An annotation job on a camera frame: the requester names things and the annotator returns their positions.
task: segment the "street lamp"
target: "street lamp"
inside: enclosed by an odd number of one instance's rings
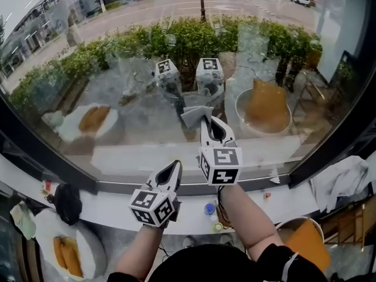
[[[206,22],[204,0],[201,0],[201,22]]]

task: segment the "car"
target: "car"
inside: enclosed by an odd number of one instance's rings
[[[291,0],[291,1],[295,2],[296,4],[304,5],[306,7],[310,7],[314,5],[314,3],[311,0]]]

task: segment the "black bag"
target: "black bag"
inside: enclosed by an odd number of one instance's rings
[[[69,184],[60,184],[56,188],[55,196],[50,194],[46,199],[49,203],[55,205],[57,214],[68,225],[71,226],[79,220],[82,202],[80,191],[76,187]]]

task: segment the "road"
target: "road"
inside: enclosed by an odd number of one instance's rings
[[[259,19],[271,19],[283,24],[296,24],[308,31],[315,31],[318,16],[313,9],[296,5],[289,0],[204,0],[208,20],[211,15],[254,15]],[[200,0],[141,0],[131,2],[118,9],[88,19],[78,26],[80,37],[90,42],[107,33],[125,31],[130,25],[149,25],[162,18],[172,16],[200,16]],[[67,46],[65,36],[48,43],[26,60],[4,83],[12,92],[20,79],[34,66],[41,65],[55,57]]]

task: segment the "white car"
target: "white car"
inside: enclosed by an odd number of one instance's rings
[[[310,2],[311,2],[311,0],[291,0],[291,1],[295,2],[296,4],[302,4],[307,7],[310,6]]]

